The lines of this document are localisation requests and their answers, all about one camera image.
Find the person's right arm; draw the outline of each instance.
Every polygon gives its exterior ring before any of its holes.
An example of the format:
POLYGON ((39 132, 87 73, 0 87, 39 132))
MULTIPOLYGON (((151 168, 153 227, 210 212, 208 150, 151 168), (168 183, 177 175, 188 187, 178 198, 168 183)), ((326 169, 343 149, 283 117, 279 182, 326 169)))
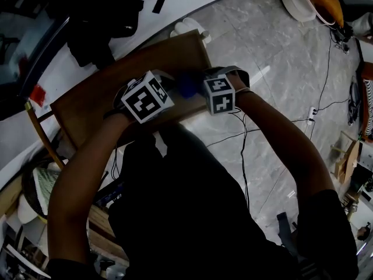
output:
MULTIPOLYGON (((245 85, 238 76, 229 75, 235 90, 245 85)), ((276 155, 288 168, 297 184, 298 203, 334 186, 318 150, 307 136, 284 115, 254 92, 238 94, 236 106, 261 129, 276 155)))

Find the black sleeve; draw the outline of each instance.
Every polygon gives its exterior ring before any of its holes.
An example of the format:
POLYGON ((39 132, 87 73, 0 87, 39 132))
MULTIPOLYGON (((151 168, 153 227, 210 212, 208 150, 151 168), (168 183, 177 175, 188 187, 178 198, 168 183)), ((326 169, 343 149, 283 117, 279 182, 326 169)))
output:
POLYGON ((321 191, 300 208, 297 244, 332 279, 357 277, 355 239, 336 191, 321 191))
POLYGON ((102 280, 93 266, 66 259, 52 259, 47 271, 52 280, 102 280))

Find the person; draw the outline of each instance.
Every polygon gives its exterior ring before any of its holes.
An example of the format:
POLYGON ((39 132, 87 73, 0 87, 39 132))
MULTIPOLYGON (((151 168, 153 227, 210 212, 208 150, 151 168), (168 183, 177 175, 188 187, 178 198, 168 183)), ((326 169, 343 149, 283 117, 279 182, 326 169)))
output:
MULTIPOLYGON (((245 87, 236 73, 236 92, 245 87)), ((330 279, 357 276, 356 244, 320 154, 285 116, 254 92, 236 94, 297 185, 297 250, 330 279), (325 229, 338 229, 325 236, 325 229)), ((52 279, 96 279, 86 221, 110 154, 131 118, 117 113, 75 153, 58 177, 48 209, 48 272, 52 279)), ((121 198, 109 221, 130 267, 125 279, 297 279, 296 259, 251 218, 240 185, 194 134, 179 124, 124 151, 121 198)))
POLYGON ((366 240, 371 233, 371 224, 368 222, 366 226, 360 227, 357 231, 356 238, 358 240, 366 240))

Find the white cube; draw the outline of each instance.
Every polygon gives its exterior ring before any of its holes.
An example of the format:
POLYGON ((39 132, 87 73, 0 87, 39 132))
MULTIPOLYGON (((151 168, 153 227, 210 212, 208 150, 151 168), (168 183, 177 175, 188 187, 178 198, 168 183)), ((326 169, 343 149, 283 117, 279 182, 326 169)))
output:
POLYGON ((229 113, 234 110, 235 90, 225 75, 203 81, 207 108, 211 115, 229 113))
POLYGON ((128 83, 128 89, 121 100, 141 124, 174 105, 160 82, 149 71, 128 83))

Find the hand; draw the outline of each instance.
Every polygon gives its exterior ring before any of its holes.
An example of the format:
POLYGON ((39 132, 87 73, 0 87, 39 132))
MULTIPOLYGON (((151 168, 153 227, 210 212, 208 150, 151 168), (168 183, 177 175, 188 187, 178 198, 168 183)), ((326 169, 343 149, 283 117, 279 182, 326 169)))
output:
POLYGON ((242 88, 246 88, 245 83, 241 80, 240 76, 238 74, 233 75, 232 73, 227 74, 227 78, 229 82, 232 84, 235 91, 238 91, 242 88))

